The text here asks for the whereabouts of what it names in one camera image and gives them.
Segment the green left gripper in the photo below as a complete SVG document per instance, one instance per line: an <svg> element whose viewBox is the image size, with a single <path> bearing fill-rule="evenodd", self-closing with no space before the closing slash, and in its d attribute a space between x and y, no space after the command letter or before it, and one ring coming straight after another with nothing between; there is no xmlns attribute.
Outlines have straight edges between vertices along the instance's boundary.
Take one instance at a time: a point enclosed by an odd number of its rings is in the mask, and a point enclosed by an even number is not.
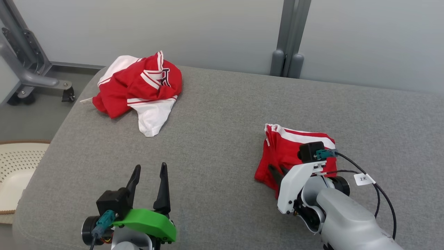
<svg viewBox="0 0 444 250"><path fill-rule="evenodd" d="M126 201L133 208L141 166L136 165L126 186ZM176 242L177 229L166 216L171 212L168 165L163 162L160 188L153 209L132 209L123 220L114 222L114 250L160 250Z"/></svg>

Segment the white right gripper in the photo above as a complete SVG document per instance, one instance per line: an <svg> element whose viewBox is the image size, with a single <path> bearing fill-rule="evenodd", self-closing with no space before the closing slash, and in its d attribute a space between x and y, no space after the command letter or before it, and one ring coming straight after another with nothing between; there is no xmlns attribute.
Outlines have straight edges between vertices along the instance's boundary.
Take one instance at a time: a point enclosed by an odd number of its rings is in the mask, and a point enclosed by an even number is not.
<svg viewBox="0 0 444 250"><path fill-rule="evenodd" d="M313 173L317 174L323 171L326 163L326 160L304 163L293 166L290 170L285 166L278 168L268 165L276 183L276 190L279 190L277 207L282 214L294 212L293 202L298 198L298 194Z"/></svg>

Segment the red shorts with white stripes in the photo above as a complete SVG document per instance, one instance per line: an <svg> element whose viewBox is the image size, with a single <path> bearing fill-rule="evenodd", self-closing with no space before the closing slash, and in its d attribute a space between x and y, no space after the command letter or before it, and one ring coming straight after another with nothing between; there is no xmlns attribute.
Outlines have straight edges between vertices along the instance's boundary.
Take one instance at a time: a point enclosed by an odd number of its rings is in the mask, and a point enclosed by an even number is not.
<svg viewBox="0 0 444 250"><path fill-rule="evenodd" d="M326 149L335 149L335 140L326 133L292 130L278 124L265 124L266 138L263 143L262 158L259 162L254 179L265 184L275 191L275 198L279 195L279 185L274 180L269 165L290 170L302 161L298 158L299 147L302 144L322 141Z"/></svg>

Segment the red white basketball jersey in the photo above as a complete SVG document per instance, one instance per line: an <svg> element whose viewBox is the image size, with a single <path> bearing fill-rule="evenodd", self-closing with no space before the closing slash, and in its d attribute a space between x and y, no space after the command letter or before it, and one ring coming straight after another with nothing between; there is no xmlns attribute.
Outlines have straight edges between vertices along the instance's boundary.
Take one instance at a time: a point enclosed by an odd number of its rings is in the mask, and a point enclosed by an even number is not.
<svg viewBox="0 0 444 250"><path fill-rule="evenodd" d="M182 92L182 73L162 51L136 58L119 56L98 81L99 93L82 104L115 119L130 109L138 114L138 129L146 137L159 134Z"/></svg>

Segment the cream perforated laundry basket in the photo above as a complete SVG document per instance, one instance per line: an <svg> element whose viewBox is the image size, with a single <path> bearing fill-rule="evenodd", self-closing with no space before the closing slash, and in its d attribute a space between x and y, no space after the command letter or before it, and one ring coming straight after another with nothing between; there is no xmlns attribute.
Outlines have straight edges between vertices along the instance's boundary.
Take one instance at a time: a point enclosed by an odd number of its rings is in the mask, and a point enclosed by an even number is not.
<svg viewBox="0 0 444 250"><path fill-rule="evenodd" d="M23 192L50 143L48 140L0 141L0 225L13 224Z"/></svg>

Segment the grey metal wheeled stand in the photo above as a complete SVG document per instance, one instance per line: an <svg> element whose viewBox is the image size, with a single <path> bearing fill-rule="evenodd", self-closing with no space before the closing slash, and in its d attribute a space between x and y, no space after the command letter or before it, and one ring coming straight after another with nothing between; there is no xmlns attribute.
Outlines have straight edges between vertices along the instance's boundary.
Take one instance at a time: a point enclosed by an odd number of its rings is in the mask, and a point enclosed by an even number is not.
<svg viewBox="0 0 444 250"><path fill-rule="evenodd" d="M17 77L18 83L3 99L17 93L25 98L36 87L62 90L70 87L70 81L47 77L51 62L44 53L34 33L28 29L13 0L0 0L0 58Z"/></svg>

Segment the grey partition post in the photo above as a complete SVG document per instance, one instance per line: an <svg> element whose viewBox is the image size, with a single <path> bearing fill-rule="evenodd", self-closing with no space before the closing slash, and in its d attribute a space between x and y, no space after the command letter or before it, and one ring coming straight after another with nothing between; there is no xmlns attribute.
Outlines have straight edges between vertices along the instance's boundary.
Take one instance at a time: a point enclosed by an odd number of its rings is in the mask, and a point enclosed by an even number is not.
<svg viewBox="0 0 444 250"><path fill-rule="evenodd" d="M289 40L290 48L288 52L288 71L287 77L300 78L304 56L299 52L301 41L306 26L306 20L309 14L309 8L312 0L298 0L296 12L292 17L293 26L291 38Z"/></svg>
<svg viewBox="0 0 444 250"><path fill-rule="evenodd" d="M276 50L272 53L271 76L282 76L295 4L296 0L284 0L283 2Z"/></svg>

